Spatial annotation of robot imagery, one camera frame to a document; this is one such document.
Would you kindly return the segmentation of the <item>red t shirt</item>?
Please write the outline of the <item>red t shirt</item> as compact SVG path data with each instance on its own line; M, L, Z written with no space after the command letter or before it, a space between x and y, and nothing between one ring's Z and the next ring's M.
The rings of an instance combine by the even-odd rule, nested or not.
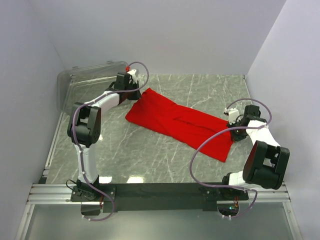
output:
M211 136L227 129L226 120L179 105L151 88L143 92L125 119L195 150Z

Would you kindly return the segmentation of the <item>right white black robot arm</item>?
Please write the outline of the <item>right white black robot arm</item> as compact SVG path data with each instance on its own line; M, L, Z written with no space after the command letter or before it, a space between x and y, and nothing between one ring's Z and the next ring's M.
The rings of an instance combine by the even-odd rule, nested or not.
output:
M223 177L223 184L219 187L221 197L232 199L237 194L237 187L279 189L283 183L290 151L273 138L267 120L261 117L260 107L247 105L243 115L240 115L236 108L226 108L224 114L228 116L228 128L246 127L231 130L231 140L239 142L249 137L253 147L243 170L228 173Z

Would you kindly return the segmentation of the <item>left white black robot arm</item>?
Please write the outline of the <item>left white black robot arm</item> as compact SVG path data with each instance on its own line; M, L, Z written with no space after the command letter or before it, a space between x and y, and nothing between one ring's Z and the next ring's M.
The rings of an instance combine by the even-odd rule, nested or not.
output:
M141 98L138 76L137 69L119 72L115 81L101 95L84 103L73 104L67 135L77 153L78 177L73 190L75 195L88 201L94 201L101 195L95 146L101 135L102 113L126 100L136 101Z

